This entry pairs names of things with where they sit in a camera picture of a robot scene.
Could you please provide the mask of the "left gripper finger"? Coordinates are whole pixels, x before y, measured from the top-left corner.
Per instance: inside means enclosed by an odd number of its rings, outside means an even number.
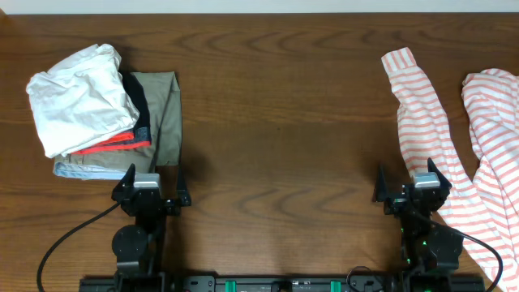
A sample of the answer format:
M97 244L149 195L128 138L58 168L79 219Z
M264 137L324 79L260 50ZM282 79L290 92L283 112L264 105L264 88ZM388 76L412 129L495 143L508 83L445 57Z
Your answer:
M131 164L117 185L118 191L132 188L135 181L135 165Z
M187 189L186 179L182 167L178 167L176 195L179 203L190 203L191 195Z

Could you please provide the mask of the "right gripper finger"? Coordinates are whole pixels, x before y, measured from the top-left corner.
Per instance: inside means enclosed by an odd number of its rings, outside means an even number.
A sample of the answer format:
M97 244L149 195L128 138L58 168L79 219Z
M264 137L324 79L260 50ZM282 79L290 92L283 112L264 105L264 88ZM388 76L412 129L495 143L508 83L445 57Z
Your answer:
M429 173L434 173L438 178L440 183L440 188L445 190L450 190L452 188L452 184L447 180L447 178L440 172L438 167L435 165L434 161L429 157L427 159L427 169Z
M375 202L384 202L388 196L388 189L384 175L384 167L378 166L377 177L375 180L375 188L373 193L373 200Z

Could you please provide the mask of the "red white striped shirt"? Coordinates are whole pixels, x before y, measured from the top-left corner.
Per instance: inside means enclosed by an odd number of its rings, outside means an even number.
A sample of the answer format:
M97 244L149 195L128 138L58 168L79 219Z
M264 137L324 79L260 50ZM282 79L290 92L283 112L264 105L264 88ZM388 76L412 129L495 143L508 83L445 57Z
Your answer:
M431 81L407 48L386 53L383 63L399 100L398 139L410 174L426 169L430 157L453 185L439 214L444 222L492 246L504 267L485 248L464 248L485 274L499 277L503 291L518 289L518 78L496 68L470 73L461 99L479 167L469 177L455 149L445 113Z

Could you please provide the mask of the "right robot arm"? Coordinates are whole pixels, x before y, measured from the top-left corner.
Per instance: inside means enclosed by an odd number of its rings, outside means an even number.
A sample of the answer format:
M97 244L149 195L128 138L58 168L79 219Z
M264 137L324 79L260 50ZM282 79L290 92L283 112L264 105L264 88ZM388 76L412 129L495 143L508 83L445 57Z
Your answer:
M401 224L401 258L407 265L385 282L388 291L451 291L450 274L459 268L463 238L431 219L444 205L452 184L432 159L413 182L390 189L379 167L373 200Z

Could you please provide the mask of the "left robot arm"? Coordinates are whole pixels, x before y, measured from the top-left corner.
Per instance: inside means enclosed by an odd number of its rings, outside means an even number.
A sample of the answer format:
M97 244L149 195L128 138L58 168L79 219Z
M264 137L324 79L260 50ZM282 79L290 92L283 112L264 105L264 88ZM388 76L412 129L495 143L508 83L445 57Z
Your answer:
M134 224L119 229L112 240L117 258L114 291L174 291L174 279L161 269L161 257L166 219L191 206L182 171L177 173L174 197L167 199L161 194L159 174L138 174L131 165L113 189L112 200L135 219Z

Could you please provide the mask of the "navy and red folded garment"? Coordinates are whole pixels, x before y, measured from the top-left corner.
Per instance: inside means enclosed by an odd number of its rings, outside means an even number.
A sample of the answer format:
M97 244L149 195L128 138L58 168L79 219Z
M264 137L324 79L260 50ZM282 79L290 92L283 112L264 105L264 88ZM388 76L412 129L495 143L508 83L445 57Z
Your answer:
M148 147L152 143L150 112L144 94L144 88L130 72L122 72L122 85L139 111L139 118L132 129L116 134L106 141L75 152L77 155L87 155L97 152L111 152Z

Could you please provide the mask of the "light blue folded garment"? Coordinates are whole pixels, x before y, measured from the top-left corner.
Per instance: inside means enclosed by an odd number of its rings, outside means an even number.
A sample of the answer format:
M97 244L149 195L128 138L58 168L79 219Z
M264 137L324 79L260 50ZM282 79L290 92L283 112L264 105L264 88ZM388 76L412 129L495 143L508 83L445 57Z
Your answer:
M112 170L95 165L75 165L55 162L53 173L58 177L77 178L81 180L120 180L125 170Z

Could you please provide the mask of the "white crumpled garment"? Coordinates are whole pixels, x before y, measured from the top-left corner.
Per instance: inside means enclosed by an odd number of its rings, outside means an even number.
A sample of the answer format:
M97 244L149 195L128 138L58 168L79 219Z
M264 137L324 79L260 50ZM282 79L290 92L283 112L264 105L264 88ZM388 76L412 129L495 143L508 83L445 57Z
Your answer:
M122 84L117 50L91 45L35 74L26 93L45 155L104 142L134 127L139 111Z

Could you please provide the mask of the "olive green folded garment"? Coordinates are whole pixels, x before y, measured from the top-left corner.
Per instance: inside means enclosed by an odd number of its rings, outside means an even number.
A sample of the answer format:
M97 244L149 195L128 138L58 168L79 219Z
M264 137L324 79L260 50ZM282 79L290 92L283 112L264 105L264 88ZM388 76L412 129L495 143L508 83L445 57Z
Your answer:
M55 162L95 165L112 170L125 170L135 165L139 174L152 173L158 166L179 164L182 148L181 90L171 72L131 72L144 88L150 112L152 143L148 147L87 155L57 156Z

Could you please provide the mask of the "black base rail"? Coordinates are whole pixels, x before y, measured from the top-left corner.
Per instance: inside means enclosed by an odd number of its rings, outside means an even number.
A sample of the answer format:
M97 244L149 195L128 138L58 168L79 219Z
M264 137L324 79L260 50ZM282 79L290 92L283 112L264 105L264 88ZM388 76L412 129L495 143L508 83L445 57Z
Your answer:
M165 275L137 279L84 278L79 292L164 291L164 292L350 292L350 291L424 291L481 292L485 285L480 277L415 278L409 286L392 277L354 274L350 277L267 278L192 276L172 279Z

